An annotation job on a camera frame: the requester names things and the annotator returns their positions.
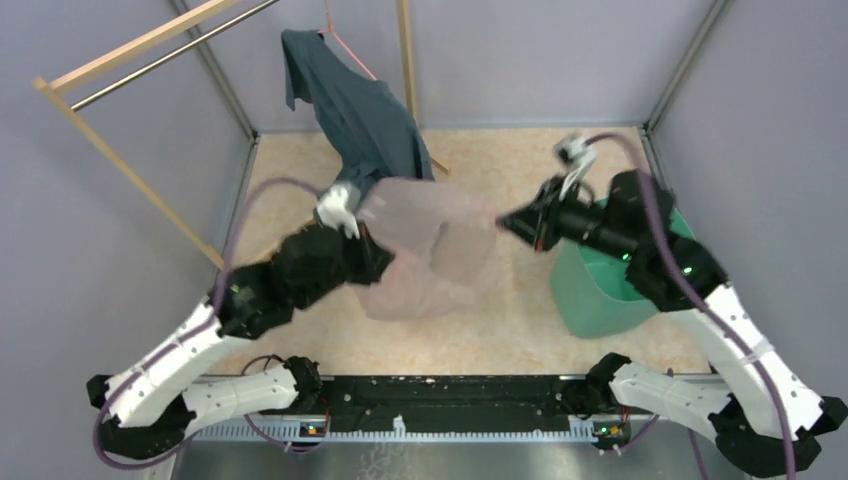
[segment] gray floor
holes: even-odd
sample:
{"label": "gray floor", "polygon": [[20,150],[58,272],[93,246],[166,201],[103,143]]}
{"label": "gray floor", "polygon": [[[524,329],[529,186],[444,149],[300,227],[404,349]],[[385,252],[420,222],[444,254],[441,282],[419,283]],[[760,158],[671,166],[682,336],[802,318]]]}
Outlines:
{"label": "gray floor", "polygon": [[[640,428],[634,420],[634,428]],[[711,478],[748,478],[701,442]],[[580,444],[333,444],[286,454],[267,443],[195,442],[176,480],[700,480],[684,429],[658,423],[620,458]]]}

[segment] wooden frame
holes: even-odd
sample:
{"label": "wooden frame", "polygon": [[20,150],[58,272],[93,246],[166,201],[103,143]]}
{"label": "wooden frame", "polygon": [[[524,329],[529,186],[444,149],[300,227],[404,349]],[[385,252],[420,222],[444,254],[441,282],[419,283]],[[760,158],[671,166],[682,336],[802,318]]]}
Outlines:
{"label": "wooden frame", "polygon": [[[241,2],[242,0],[208,0],[206,3],[189,10],[179,17],[161,25],[150,32],[141,35],[111,52],[96,58],[87,64],[53,80],[46,81],[41,77],[33,80],[33,86],[65,117],[76,127],[82,135],[94,145],[95,148],[109,160],[123,175],[141,191],[151,203],[162,212],[191,242],[215,264],[219,269],[223,268],[223,259],[218,251],[211,245],[205,243],[189,226],[180,218],[179,215],[171,208],[121,157],[97,131],[74,111],[63,98],[64,95],[91,83],[93,80],[103,76],[104,74],[114,70],[121,65],[125,65],[139,55],[150,51],[151,49],[165,43],[166,41],[176,37],[187,31],[188,29],[197,26],[198,24],[214,17],[218,13],[227,8]],[[266,2],[269,5],[276,0]],[[417,120],[418,102],[417,91],[415,86],[414,63],[412,56],[412,41],[410,35],[410,19],[409,19],[409,2],[408,0],[397,0],[397,16],[398,28],[401,41],[401,57],[403,60],[403,73],[406,87],[407,108],[413,118]],[[252,15],[260,11],[260,7],[255,7],[253,12],[248,12],[243,15]],[[450,174],[450,168],[441,162],[433,159],[433,164],[445,174]]]}

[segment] beige table surface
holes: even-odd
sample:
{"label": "beige table surface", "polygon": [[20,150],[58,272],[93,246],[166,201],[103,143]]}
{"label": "beige table surface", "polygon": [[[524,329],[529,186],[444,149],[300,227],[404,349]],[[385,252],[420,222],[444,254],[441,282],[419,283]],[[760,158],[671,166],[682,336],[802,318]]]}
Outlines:
{"label": "beige table surface", "polygon": [[[609,129],[582,129],[585,135]],[[616,129],[639,143],[636,129]],[[424,138],[431,154],[449,164],[438,181],[484,196],[502,211],[531,200],[541,182],[558,172],[552,146],[571,129],[434,130]],[[615,144],[602,142],[588,174],[598,195],[612,176],[629,168]],[[293,175],[319,186],[332,183],[338,155],[323,134],[264,135],[250,185]],[[288,187],[264,195],[248,217],[236,264],[263,258],[280,239],[311,218],[314,197]],[[537,254],[502,235],[497,244],[499,287],[479,305],[419,321],[366,318],[348,287],[325,297],[292,323],[268,332],[224,359],[210,373],[238,373],[251,358],[269,353],[303,355],[323,374],[470,375],[585,373],[615,351],[677,373],[709,371],[705,356],[676,325],[657,315],[639,328],[597,340],[572,336],[553,302],[550,275],[557,249]]]}

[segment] laundry basket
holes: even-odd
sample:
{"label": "laundry basket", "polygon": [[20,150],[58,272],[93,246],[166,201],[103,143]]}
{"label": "laundry basket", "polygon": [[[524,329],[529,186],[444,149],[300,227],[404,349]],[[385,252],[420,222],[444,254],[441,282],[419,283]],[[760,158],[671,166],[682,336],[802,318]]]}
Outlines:
{"label": "laundry basket", "polygon": [[[693,238],[675,209],[671,229]],[[598,338],[636,328],[657,313],[625,279],[627,262],[572,242],[557,257],[551,288],[565,326],[577,337]]]}

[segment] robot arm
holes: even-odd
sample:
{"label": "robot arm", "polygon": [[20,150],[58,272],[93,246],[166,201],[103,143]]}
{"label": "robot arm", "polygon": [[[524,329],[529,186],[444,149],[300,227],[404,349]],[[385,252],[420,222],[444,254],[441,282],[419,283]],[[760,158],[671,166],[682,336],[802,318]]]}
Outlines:
{"label": "robot arm", "polygon": [[233,270],[217,314],[210,299],[218,292],[213,291],[141,361],[118,375],[89,380],[91,404],[101,409],[101,420],[108,418],[98,422],[96,433],[104,451],[150,459],[223,420],[313,407],[321,379],[317,364],[303,357],[255,375],[194,382],[228,354],[289,323],[296,310],[306,310],[342,284],[380,279],[393,256],[338,212],[347,205],[337,194],[328,193],[332,202],[319,202],[322,220],[335,212],[332,225],[309,224],[286,237],[270,260]]}
{"label": "robot arm", "polygon": [[633,170],[616,175],[606,204],[581,200],[580,178],[586,170],[581,159],[594,160],[595,155],[587,155],[575,142],[572,139],[557,150],[569,174],[545,182],[531,203],[501,217],[501,226],[536,251],[548,251],[566,239],[603,252],[611,261],[627,262],[626,279],[690,334],[728,386],[692,385],[611,353],[587,375],[595,390],[588,397],[680,423],[714,442],[734,465],[751,475],[784,474],[780,418],[772,392],[752,364],[758,360],[774,380],[775,393],[785,407],[797,469],[809,467],[821,450],[815,437],[836,430],[848,416],[848,408],[842,400],[821,397],[804,385],[753,324],[727,274],[706,248],[670,230],[673,199],[653,179],[664,230],[683,275],[713,312],[729,320],[730,329],[752,347],[753,357],[743,354],[673,281],[649,231],[638,185],[638,176],[644,173]]}

